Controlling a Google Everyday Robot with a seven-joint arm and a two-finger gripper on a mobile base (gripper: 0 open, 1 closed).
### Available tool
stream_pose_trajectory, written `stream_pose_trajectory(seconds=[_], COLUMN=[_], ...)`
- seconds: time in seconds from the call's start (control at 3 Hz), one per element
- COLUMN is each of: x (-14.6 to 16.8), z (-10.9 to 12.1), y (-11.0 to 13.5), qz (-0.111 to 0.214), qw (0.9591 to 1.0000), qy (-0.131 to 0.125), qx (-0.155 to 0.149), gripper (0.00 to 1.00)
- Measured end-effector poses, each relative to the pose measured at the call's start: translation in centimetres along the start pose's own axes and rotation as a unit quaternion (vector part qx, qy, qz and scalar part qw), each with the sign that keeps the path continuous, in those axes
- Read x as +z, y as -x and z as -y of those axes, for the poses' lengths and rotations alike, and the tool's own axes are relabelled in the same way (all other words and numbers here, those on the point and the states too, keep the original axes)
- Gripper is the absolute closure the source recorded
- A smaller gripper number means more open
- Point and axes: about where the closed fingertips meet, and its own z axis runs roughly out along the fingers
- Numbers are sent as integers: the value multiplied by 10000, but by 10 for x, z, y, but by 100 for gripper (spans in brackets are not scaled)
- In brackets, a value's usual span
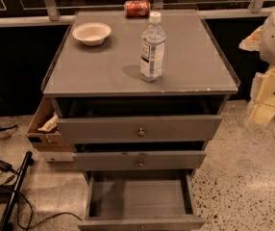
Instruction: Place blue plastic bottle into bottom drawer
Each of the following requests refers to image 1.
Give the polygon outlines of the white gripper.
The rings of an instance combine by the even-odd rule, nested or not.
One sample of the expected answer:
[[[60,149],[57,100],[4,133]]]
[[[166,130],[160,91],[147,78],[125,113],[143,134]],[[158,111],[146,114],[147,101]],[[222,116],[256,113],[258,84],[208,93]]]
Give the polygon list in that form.
[[[245,51],[260,51],[261,59],[274,65],[259,75],[258,82],[252,86],[258,92],[253,94],[254,104],[249,119],[267,125],[275,116],[275,9],[263,26],[243,39],[238,47]]]

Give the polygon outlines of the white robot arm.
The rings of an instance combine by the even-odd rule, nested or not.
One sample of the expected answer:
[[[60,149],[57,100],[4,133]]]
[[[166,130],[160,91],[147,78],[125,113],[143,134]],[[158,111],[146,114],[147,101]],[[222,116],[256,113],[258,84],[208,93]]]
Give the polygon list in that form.
[[[275,116],[275,8],[263,25],[243,39],[238,47],[258,51],[261,60],[269,64],[265,74],[257,74],[253,80],[253,107],[249,116],[255,124],[267,125]]]

